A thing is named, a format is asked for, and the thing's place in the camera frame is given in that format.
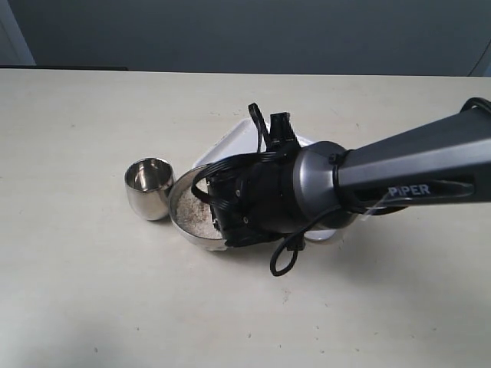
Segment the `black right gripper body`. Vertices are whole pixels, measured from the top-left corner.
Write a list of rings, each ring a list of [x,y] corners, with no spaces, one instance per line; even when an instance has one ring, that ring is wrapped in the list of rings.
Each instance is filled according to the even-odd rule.
[[[293,171],[298,153],[247,153],[206,167],[209,204],[226,246],[273,242],[303,225]]]

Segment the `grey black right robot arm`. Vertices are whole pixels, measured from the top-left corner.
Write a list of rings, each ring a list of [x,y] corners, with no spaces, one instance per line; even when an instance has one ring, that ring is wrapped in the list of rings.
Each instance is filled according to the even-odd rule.
[[[357,215],[411,206],[490,200],[490,103],[470,98],[459,113],[358,149],[331,141],[302,146],[288,113],[252,121],[265,144],[208,166],[206,201],[229,247],[343,228]]]

